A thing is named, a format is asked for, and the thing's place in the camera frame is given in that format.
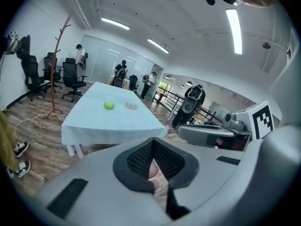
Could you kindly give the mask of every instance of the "black mesh panel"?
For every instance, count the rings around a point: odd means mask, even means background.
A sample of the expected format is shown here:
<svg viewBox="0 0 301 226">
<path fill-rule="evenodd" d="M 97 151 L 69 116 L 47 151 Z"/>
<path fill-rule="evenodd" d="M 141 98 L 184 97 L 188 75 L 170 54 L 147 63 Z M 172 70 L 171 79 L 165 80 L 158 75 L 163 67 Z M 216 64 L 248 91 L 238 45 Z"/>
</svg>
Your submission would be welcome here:
<svg viewBox="0 0 301 226">
<path fill-rule="evenodd" d="M 153 153 L 154 159 L 167 180 L 177 175 L 185 165 L 185 161 L 180 155 L 164 147 L 156 140 L 153 141 Z"/>
<path fill-rule="evenodd" d="M 152 160 L 152 142 L 150 142 L 138 151 L 130 154 L 127 159 L 127 165 L 133 172 L 148 179 Z"/>
</svg>

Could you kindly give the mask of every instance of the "ceiling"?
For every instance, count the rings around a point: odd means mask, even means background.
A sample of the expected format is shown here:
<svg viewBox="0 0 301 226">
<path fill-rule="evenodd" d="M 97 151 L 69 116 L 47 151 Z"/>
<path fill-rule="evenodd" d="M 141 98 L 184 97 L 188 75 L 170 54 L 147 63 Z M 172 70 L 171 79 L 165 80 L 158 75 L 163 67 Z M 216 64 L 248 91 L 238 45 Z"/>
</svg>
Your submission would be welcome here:
<svg viewBox="0 0 301 226">
<path fill-rule="evenodd" d="M 189 85 L 186 84 L 187 81 L 191 81 L 193 85 L 198 85 L 198 84 L 202 85 L 203 89 L 206 92 L 206 96 L 209 99 L 219 103 L 222 106 L 224 106 L 222 103 L 222 100 L 216 101 L 214 99 L 214 97 L 218 97 L 219 95 L 222 94 L 223 98 L 227 97 L 229 99 L 234 99 L 236 102 L 242 104 L 244 108 L 247 108 L 247 107 L 255 104 L 253 101 L 249 100 L 248 98 L 246 98 L 242 95 L 239 95 L 229 89 L 226 89 L 221 86 L 217 86 L 215 84 L 212 84 L 212 83 L 209 83 L 206 81 L 196 80 L 194 78 L 181 76 L 181 75 L 174 75 L 174 74 L 170 75 L 171 76 L 170 79 L 167 79 L 167 78 L 165 78 L 166 75 L 167 74 L 164 74 L 164 76 L 163 76 L 163 78 L 166 82 L 170 82 L 171 85 L 177 86 L 177 87 L 184 85 L 185 86 L 184 90 L 186 90 L 190 87 Z"/>
<path fill-rule="evenodd" d="M 195 51 L 212 57 L 234 56 L 233 41 L 225 9 L 234 8 L 222 0 L 209 6 L 205 0 L 78 0 L 94 29 L 109 31 L 148 47 L 171 64 L 177 56 Z M 242 5 L 237 8 L 243 34 L 243 57 L 256 64 L 271 81 L 281 73 L 286 64 L 289 41 L 289 24 L 275 6 L 256 8 Z M 120 28 L 101 22 L 106 17 L 130 26 L 125 33 Z M 169 55 L 162 55 L 150 46 L 151 38 L 166 45 Z M 266 40 L 272 48 L 262 47 Z"/>
</svg>

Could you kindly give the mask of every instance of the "metal railing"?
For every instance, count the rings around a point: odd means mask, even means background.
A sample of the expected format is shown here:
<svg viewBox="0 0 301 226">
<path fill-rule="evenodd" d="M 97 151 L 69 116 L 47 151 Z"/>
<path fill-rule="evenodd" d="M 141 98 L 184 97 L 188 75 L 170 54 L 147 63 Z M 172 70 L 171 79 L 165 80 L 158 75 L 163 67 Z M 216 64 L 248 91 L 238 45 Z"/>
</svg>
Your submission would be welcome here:
<svg viewBox="0 0 301 226">
<path fill-rule="evenodd" d="M 177 95 L 175 93 L 172 93 L 162 87 L 159 87 L 153 97 L 153 101 L 154 100 L 157 102 L 157 104 L 161 103 L 168 110 L 170 110 L 171 113 L 173 113 L 174 109 L 175 109 L 175 112 L 179 111 L 179 108 L 183 104 L 184 97 Z M 220 118 L 215 116 L 216 112 L 212 113 L 211 111 L 209 111 L 205 108 L 201 108 L 201 110 L 198 112 L 198 114 L 202 115 L 205 118 L 203 120 L 204 124 L 221 125 L 223 123 L 223 121 Z"/>
</svg>

